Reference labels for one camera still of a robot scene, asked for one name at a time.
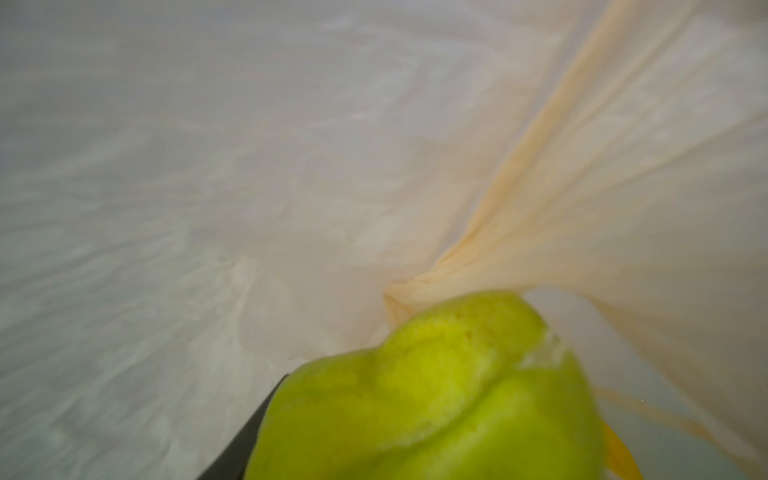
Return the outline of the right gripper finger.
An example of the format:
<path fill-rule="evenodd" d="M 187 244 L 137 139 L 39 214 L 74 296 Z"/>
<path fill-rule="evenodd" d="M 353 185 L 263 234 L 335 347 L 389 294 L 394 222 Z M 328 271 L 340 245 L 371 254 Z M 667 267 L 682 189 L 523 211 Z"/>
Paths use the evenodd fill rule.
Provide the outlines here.
<path fill-rule="evenodd" d="M 243 480 L 245 478 L 247 464 L 257 443 L 267 408 L 287 377 L 288 374 L 278 381 L 245 425 L 221 454 L 197 477 L 197 480 Z"/>

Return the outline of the green fake pear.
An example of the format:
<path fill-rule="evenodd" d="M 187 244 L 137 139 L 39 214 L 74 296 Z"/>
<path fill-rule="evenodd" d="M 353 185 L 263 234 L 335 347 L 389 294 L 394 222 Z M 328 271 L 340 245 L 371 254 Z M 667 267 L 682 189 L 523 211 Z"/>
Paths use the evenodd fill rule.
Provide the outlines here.
<path fill-rule="evenodd" d="M 270 401 L 249 479 L 600 479 L 576 356 L 520 296 L 462 296 L 311 361 Z"/>

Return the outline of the translucent beige plastic bag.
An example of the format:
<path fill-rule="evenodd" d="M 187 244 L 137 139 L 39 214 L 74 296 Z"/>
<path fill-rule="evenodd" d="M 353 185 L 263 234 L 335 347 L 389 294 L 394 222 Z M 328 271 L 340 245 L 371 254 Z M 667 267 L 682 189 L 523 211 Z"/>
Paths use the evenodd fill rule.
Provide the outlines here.
<path fill-rule="evenodd" d="M 196 478 L 495 288 L 646 478 L 766 477 L 765 2 L 2 3 L 3 478 Z"/>

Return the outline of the yellow fake banana bunch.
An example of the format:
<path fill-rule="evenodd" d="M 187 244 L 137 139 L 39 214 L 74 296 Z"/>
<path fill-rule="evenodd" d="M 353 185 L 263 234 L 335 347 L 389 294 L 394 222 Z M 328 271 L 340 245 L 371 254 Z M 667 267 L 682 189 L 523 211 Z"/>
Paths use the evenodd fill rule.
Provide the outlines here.
<path fill-rule="evenodd" d="M 602 427 L 606 446 L 606 479 L 643 480 L 643 475 L 624 442 L 607 423 L 603 423 Z"/>

